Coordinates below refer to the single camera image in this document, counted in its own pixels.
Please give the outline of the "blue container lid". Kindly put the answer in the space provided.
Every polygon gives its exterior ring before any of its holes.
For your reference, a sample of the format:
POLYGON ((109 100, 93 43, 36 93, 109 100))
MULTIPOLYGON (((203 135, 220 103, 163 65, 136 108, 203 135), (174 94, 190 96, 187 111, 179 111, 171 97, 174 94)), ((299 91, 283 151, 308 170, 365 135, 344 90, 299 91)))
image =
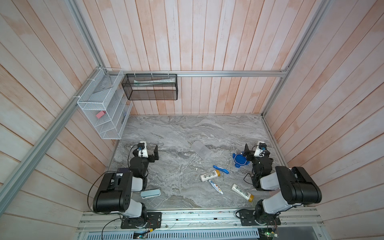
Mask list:
POLYGON ((242 154, 233 153, 233 160, 236 168, 248 165, 250 162, 242 154))

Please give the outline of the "toothbrush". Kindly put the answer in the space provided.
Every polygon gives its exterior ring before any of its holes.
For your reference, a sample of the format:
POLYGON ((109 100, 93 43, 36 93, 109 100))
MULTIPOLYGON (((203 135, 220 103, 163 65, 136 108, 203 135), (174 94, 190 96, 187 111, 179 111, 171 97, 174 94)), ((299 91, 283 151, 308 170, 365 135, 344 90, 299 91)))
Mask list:
POLYGON ((230 173, 227 169, 218 167, 218 166, 216 166, 216 165, 213 165, 213 168, 216 169, 216 170, 218 170, 218 171, 221 171, 221 172, 223 172, 223 173, 225 173, 225 174, 229 174, 229 173, 230 173))

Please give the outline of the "white cream tube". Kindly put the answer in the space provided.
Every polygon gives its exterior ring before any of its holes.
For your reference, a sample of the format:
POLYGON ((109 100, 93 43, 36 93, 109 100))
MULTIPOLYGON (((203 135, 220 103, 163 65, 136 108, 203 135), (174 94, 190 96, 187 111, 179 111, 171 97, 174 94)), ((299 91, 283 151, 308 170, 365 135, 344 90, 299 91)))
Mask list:
POLYGON ((213 178, 217 178, 220 175, 221 175, 221 173, 219 170, 213 170, 213 171, 210 171, 208 173, 201 175, 200 177, 201 177, 201 181, 205 182, 205 181, 211 180, 213 178))
POLYGON ((232 186, 232 190, 234 191, 234 192, 236 192, 237 194, 239 194, 241 197, 243 197, 244 199, 246 199, 248 202, 252 202, 253 200, 254 200, 254 196, 251 194, 251 193, 249 193, 249 192, 247 192, 247 191, 245 191, 245 190, 243 190, 241 187, 239 187, 238 185, 236 185, 236 184, 233 184, 233 186, 232 186))

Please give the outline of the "clear plastic container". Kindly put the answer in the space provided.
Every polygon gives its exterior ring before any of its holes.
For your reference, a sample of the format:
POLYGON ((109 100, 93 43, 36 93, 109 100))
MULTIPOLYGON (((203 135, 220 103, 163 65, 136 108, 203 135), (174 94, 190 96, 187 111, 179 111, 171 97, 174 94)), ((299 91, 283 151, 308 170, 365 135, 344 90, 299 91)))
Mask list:
POLYGON ((195 141, 192 144, 192 150, 195 151, 203 160, 209 159, 212 154, 212 151, 200 141, 195 141))

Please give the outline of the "small toothpaste tube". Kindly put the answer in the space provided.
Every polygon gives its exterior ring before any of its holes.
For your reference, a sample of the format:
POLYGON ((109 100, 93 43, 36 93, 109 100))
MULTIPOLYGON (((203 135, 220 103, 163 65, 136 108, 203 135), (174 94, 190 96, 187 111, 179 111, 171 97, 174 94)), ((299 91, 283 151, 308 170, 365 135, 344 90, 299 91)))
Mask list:
POLYGON ((223 191, 220 189, 220 187, 215 184, 212 180, 208 180, 208 182, 211 184, 211 186, 221 195, 223 195, 223 191))

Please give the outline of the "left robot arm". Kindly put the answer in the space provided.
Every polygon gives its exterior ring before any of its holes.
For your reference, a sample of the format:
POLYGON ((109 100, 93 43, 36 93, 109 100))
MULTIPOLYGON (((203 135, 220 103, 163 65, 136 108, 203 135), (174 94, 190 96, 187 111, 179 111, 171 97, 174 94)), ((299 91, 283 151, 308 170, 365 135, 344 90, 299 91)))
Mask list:
POLYGON ((162 213, 149 213, 145 204, 135 201, 132 194, 140 193, 142 199, 161 195, 159 189, 147 190, 148 166, 159 160, 158 146, 149 154, 147 143, 141 141, 133 150, 133 155, 127 168, 101 175, 103 179, 89 207, 96 214, 119 214, 122 229, 146 229, 150 232, 161 227, 162 213))

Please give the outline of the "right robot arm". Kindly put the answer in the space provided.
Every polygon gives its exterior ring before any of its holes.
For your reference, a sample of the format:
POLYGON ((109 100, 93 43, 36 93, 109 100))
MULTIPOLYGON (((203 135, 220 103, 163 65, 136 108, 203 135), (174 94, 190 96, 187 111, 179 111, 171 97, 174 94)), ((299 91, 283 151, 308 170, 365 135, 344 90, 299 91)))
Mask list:
POLYGON ((303 167, 276 166, 270 158, 270 152, 264 142, 250 150, 245 145, 242 156, 252 163, 252 185, 258 191, 279 192, 272 197, 259 200, 255 207, 254 218, 258 225, 274 222, 281 212, 300 205, 318 204, 322 192, 315 181, 303 167))

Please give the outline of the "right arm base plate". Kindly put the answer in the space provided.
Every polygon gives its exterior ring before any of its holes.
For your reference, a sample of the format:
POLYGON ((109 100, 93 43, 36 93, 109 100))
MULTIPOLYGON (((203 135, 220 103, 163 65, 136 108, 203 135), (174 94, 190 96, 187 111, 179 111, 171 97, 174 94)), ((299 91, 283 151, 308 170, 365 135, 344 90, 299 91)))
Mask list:
POLYGON ((240 219, 242 226, 279 226, 281 220, 279 215, 266 214, 263 211, 241 209, 235 213, 240 219))

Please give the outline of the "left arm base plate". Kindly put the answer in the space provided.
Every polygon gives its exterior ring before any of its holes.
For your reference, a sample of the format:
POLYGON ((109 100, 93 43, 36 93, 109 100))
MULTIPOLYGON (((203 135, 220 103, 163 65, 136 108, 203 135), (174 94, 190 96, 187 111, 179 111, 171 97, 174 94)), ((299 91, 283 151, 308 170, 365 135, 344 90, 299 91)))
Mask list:
POLYGON ((149 212, 142 213, 138 218, 124 217, 121 223, 121 229, 157 229, 161 227, 162 213, 161 212, 149 212))

